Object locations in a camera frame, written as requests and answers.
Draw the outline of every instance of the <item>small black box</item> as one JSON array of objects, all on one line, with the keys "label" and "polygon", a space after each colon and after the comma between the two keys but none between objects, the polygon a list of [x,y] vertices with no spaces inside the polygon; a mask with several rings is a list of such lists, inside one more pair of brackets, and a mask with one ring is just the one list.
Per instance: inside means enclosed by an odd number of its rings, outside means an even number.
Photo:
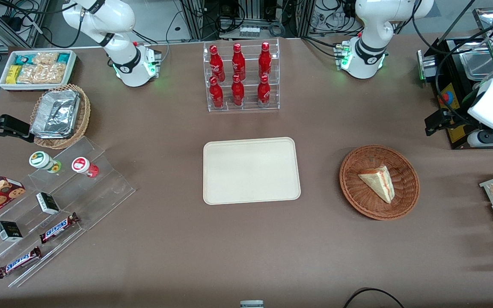
[{"label": "small black box", "polygon": [[7,242],[18,242],[22,239],[22,234],[18,230],[15,222],[0,221],[0,236],[2,240]]},{"label": "small black box", "polygon": [[43,212],[50,215],[58,214],[60,209],[58,208],[58,205],[52,195],[49,195],[46,192],[40,192],[36,195],[36,197],[37,203],[39,203],[39,206]]}]

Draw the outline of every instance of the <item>white tray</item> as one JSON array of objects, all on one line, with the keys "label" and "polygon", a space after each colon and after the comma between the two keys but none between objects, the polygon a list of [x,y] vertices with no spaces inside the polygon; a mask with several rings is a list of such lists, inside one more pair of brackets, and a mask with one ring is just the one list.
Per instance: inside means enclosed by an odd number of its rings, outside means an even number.
[{"label": "white tray", "polygon": [[[66,64],[66,70],[64,71],[64,76],[62,78],[62,82],[60,82],[60,83],[41,83],[41,84],[24,84],[24,83],[10,84],[10,83],[6,83],[6,76],[9,72],[9,68],[11,65],[14,64],[17,56],[36,54],[38,52],[70,54],[70,58],[68,59],[68,63]],[[49,49],[49,50],[43,49],[43,50],[13,51],[12,53],[10,53],[9,58],[7,60],[7,63],[5,64],[5,69],[3,70],[3,73],[1,74],[0,87],[4,90],[8,90],[8,91],[35,91],[35,90],[53,89],[53,88],[56,88],[57,86],[65,86],[68,84],[68,81],[70,81],[72,71],[74,70],[74,64],[76,61],[76,57],[77,56],[73,51],[66,50],[66,49]]]},{"label": "white tray", "polygon": [[208,142],[203,149],[207,204],[294,200],[300,196],[294,140]]}]

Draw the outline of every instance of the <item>round wicker basket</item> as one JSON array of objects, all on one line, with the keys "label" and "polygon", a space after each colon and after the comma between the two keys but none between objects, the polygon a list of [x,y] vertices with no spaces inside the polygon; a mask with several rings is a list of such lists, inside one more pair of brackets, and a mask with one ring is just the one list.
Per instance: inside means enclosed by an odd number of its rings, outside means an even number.
[{"label": "round wicker basket", "polygon": [[[79,110],[77,111],[77,120],[74,127],[74,135],[69,139],[41,139],[35,137],[35,144],[39,146],[43,146],[45,148],[52,148],[54,150],[61,150],[63,148],[67,148],[78,142],[82,136],[84,136],[86,127],[89,125],[89,116],[90,116],[90,102],[89,98],[86,97],[85,92],[78,86],[74,84],[67,84],[66,86],[59,86],[57,88],[51,89],[49,91],[64,91],[64,90],[74,90],[77,91],[81,95]],[[39,103],[41,102],[41,96],[33,108],[32,115],[30,116],[30,125],[33,123],[37,115],[37,109],[39,108]]]},{"label": "round wicker basket", "polygon": [[[358,174],[365,169],[386,165],[395,188],[395,197],[387,204],[366,185]],[[378,220],[407,215],[419,197],[419,179],[409,161],[399,152],[381,145],[366,145],[352,150],[342,162],[340,185],[346,199],[364,215]]]}]

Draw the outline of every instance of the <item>table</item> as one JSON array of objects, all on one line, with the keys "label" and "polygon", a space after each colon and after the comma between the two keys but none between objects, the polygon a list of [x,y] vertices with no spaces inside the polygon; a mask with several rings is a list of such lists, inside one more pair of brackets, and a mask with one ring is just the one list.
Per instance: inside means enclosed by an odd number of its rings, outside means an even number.
[{"label": "table", "polygon": [[[493,212],[478,187],[493,178],[493,150],[453,151],[444,132],[425,136],[436,102],[417,78],[422,42],[395,36],[369,80],[337,72],[300,39],[280,43],[281,109],[246,115],[208,113],[202,44],[172,45],[162,76],[140,88],[115,77],[102,49],[76,49],[74,83],[92,104],[86,134],[138,191],[22,287],[1,283],[0,307],[229,308],[262,299],[267,308],[335,308],[362,287],[409,308],[493,307]],[[38,97],[2,91],[0,114],[27,120]],[[279,136],[296,142],[299,199],[203,202],[207,142]],[[421,195],[406,217],[368,219],[342,195],[341,160],[366,144],[395,148],[416,168]],[[0,175],[25,177],[39,149],[0,138]],[[378,301],[393,304],[365,293],[350,307]]]}]

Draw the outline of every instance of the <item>red bottle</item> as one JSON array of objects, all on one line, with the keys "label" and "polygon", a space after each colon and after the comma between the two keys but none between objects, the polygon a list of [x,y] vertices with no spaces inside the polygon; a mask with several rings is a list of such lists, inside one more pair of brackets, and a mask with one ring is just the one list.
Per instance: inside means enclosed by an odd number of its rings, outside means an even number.
[{"label": "red bottle", "polygon": [[260,53],[260,58],[258,58],[258,65],[260,69],[258,70],[258,74],[260,78],[267,74],[269,75],[271,72],[271,54],[270,54],[270,44],[268,42],[262,43],[262,52]]},{"label": "red bottle", "polygon": [[233,59],[231,59],[233,64],[233,73],[238,74],[241,80],[245,80],[247,77],[247,67],[245,65],[245,56],[241,51],[241,44],[235,43],[233,45]]},{"label": "red bottle", "polygon": [[209,88],[209,92],[211,92],[211,98],[213,101],[214,108],[222,109],[223,108],[223,92],[221,86],[218,84],[218,80],[216,77],[211,76],[209,79],[211,82],[211,87]]},{"label": "red bottle", "polygon": [[271,87],[267,83],[267,75],[264,74],[260,78],[260,84],[258,85],[258,106],[265,108],[270,104],[270,91]]},{"label": "red bottle", "polygon": [[223,82],[226,80],[226,74],[223,72],[222,57],[218,54],[216,45],[211,45],[209,49],[211,50],[211,71],[213,76],[218,78],[219,82]]},{"label": "red bottle", "polygon": [[233,103],[237,107],[241,107],[245,98],[245,87],[241,82],[239,74],[233,75],[233,84],[231,85],[231,92],[233,93]]}]

